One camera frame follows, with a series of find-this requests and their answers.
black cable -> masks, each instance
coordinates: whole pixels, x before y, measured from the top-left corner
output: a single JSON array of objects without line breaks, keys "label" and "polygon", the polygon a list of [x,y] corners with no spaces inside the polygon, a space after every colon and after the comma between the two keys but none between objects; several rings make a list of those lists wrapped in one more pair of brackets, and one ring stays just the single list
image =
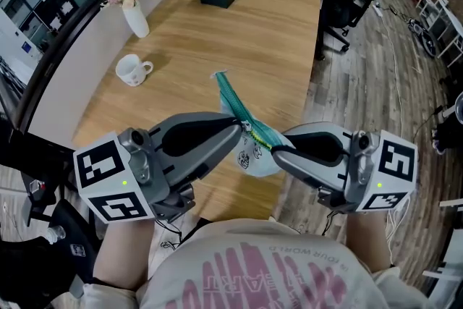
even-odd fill
[{"label": "black cable", "polygon": [[333,223],[333,217],[337,215],[338,213],[339,213],[338,211],[332,211],[327,215],[325,229],[323,230],[323,233],[321,234],[322,236],[324,236],[325,233],[331,228],[331,225]]},{"label": "black cable", "polygon": [[438,114],[439,112],[441,112],[443,110],[443,107],[442,106],[439,106],[437,109],[434,110],[434,112],[418,127],[417,131],[415,132],[415,135],[413,135],[413,141],[412,143],[415,143],[415,139],[417,138],[417,135],[418,135],[418,132],[420,131],[420,129],[430,120],[431,117],[433,117],[434,115]]},{"label": "black cable", "polygon": [[176,231],[166,227],[164,224],[162,224],[159,220],[155,220],[154,221],[157,225],[159,225],[160,227],[164,228],[166,231],[169,231],[171,233],[174,233],[174,234],[177,234],[179,236],[179,243],[173,243],[173,242],[170,242],[170,241],[163,241],[161,242],[161,247],[162,248],[171,248],[172,250],[176,250],[176,248],[178,246],[180,246],[180,244],[183,242],[183,237],[182,237],[182,231],[175,225],[173,224],[170,224],[170,226],[174,227],[176,229]]},{"label": "black cable", "polygon": [[6,214],[7,214],[7,216],[11,219],[11,221],[12,221],[12,223],[13,223],[13,226],[14,226],[14,228],[16,229],[16,232],[17,232],[18,237],[20,238],[21,241],[24,242],[24,240],[23,240],[22,237],[21,237],[20,230],[17,228],[16,218],[15,218],[15,217],[12,217],[11,215],[9,215],[9,212],[8,212],[8,211],[6,212]]},{"label": "black cable", "polygon": [[390,5],[390,4],[389,4],[389,8],[381,8],[381,6],[379,6],[379,9],[382,9],[383,11],[391,11],[391,13],[393,15],[395,15],[397,17],[401,17],[402,21],[404,21],[404,22],[408,22],[410,19],[413,18],[413,17],[410,17],[409,15],[407,15],[405,13],[402,13],[402,12],[400,12],[400,15],[399,15],[399,11],[393,5]]}]

black railing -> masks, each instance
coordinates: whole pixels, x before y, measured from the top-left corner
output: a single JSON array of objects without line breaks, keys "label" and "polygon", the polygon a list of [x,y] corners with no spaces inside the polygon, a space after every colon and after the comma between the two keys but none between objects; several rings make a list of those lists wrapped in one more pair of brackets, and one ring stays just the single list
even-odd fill
[{"label": "black railing", "polygon": [[[22,98],[17,104],[13,114],[10,114],[12,125],[15,129],[26,133],[38,103],[45,92],[48,83],[59,64],[66,56],[81,32],[90,21],[100,12],[99,0],[87,0],[66,22],[54,42],[47,49],[30,78]],[[8,97],[3,96],[5,88],[0,88],[0,95],[4,106],[11,107],[14,102],[4,102]]]}]

